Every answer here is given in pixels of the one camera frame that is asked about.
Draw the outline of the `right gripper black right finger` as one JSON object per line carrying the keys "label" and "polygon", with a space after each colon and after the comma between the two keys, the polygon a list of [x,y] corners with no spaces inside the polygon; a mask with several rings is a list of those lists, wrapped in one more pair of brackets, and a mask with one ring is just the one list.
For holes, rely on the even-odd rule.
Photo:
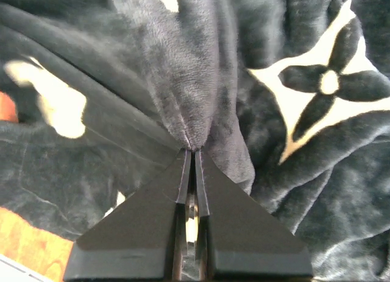
{"label": "right gripper black right finger", "polygon": [[217,168],[194,153],[202,279],[311,279],[306,245]]}

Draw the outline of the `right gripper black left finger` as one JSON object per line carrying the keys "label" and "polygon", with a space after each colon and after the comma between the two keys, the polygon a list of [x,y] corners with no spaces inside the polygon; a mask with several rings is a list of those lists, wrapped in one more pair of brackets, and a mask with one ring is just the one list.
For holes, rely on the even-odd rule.
{"label": "right gripper black left finger", "polygon": [[181,150],[150,183],[79,237],[65,281],[179,281],[186,253],[191,152]]}

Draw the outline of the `black floral plush pillowcase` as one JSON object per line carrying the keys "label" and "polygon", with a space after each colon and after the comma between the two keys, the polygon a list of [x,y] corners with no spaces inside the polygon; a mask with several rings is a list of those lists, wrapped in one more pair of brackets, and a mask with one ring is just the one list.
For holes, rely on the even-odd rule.
{"label": "black floral plush pillowcase", "polygon": [[[389,280],[389,0],[1,0],[1,254],[75,241],[191,152],[180,280]],[[194,153],[311,279],[202,279]]]}

